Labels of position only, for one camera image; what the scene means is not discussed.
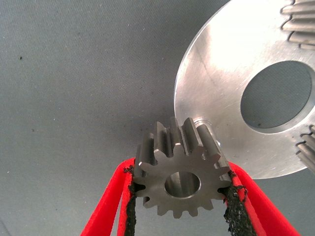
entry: gear tooth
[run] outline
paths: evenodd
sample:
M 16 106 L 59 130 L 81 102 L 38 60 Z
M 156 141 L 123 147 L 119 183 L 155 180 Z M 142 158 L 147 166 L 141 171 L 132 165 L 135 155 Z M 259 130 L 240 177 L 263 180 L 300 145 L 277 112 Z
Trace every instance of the gear tooth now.
M 143 189 L 143 190 L 139 190 L 139 191 L 135 192 L 135 195 L 137 197 L 141 198 L 141 197 L 147 197 L 148 193 L 147 193 L 147 191 L 145 189 Z
M 166 209 L 162 206 L 157 207 L 157 214 L 158 215 L 165 215 L 167 212 L 168 212 L 168 209 Z
M 185 155 L 185 148 L 179 144 L 179 145 L 175 145 L 174 149 L 173 149 L 173 153 L 174 153 L 174 157 L 181 157 Z
M 133 169 L 133 181 L 138 184 L 144 184 L 144 180 L 142 177 L 145 175 L 145 173 L 143 172 L 142 169 L 140 169 L 140 166 L 139 166 L 140 151 L 141 151 L 141 145 L 138 145 L 136 159 L 134 162 L 134 169 Z
M 206 209 L 206 210 L 212 210 L 213 209 L 213 205 L 212 205 L 212 202 L 211 202 L 211 200 L 209 200 L 206 204 L 204 204 L 203 206 L 202 206 L 204 209 Z
M 201 146 L 201 147 L 203 146 L 192 118 L 188 118 L 185 120 L 184 125 L 182 126 L 182 129 L 184 132 L 184 137 L 186 139 L 186 144 L 187 144 L 189 153 L 192 153 L 193 150 L 197 148 L 198 146 Z
M 189 212 L 189 215 L 191 215 L 192 217 L 195 217 L 198 215 L 198 209 L 197 208 L 190 209 L 188 212 Z
M 183 144 L 182 134 L 179 130 L 179 126 L 175 117 L 171 117 L 170 119 L 170 134 L 172 149 L 174 149 L 175 146 Z
M 140 162 L 139 167 L 147 173 L 152 173 L 154 171 L 154 166 L 149 163 Z
M 150 199 L 149 197 L 144 197 L 143 198 L 143 206 L 145 208 L 152 208 L 152 207 L 156 206 L 156 203 L 154 202 L 154 200 Z
M 173 216 L 175 219 L 181 218 L 183 212 L 181 210 L 173 210 Z
M 208 127 L 202 124 L 197 127 L 197 131 L 206 149 L 206 152 L 205 152 L 206 158 L 210 160 L 213 164 L 218 162 L 221 157 L 221 154 L 220 154 L 221 152 L 215 140 L 213 139 Z
M 153 134 L 148 133 L 144 135 L 139 153 L 139 165 L 141 165 L 141 163 L 149 163 L 151 165 L 155 165 L 157 163 L 153 155 L 153 145 Z
M 172 155 L 170 134 L 160 122 L 155 125 L 154 155 L 157 161 L 165 160 Z

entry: metal plate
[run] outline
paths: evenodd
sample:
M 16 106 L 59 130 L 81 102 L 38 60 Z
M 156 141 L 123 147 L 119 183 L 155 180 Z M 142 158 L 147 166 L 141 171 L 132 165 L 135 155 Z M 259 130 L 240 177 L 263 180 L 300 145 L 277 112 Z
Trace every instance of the metal plate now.
M 212 17 L 189 46 L 174 94 L 179 124 L 187 117 L 211 124 L 226 158 L 253 178 L 287 175 L 304 164 L 296 157 L 300 135 L 315 123 L 315 53 L 288 42 L 281 9 L 289 0 L 232 0 Z M 241 115 L 243 92 L 255 75 L 281 61 L 306 64 L 310 98 L 287 123 L 269 129 L 249 127 Z

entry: circular hole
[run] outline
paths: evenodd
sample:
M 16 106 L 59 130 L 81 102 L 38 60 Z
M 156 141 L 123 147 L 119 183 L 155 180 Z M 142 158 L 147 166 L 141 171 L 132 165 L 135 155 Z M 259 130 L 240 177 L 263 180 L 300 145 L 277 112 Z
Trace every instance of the circular hole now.
M 167 193 L 177 198 L 187 198 L 197 192 L 199 187 L 199 178 L 190 172 L 176 172 L 165 181 Z
M 260 132 L 281 132 L 300 122 L 313 108 L 314 71 L 298 61 L 283 61 L 260 71 L 241 101 L 244 121 Z

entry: spur gear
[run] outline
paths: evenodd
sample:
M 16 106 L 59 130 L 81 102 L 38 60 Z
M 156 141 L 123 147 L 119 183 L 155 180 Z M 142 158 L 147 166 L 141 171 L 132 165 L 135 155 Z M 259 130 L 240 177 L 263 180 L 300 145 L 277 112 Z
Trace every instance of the spur gear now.
M 174 218 L 180 218 L 187 210 L 197 216 L 198 207 L 211 210 L 211 199 L 224 198 L 218 189 L 231 184 L 229 170 L 206 125 L 196 128 L 188 118 L 178 126 L 171 118 L 169 128 L 157 122 L 154 134 L 145 135 L 138 147 L 136 196 L 144 197 L 146 208 L 157 206 L 158 215 L 172 210 Z

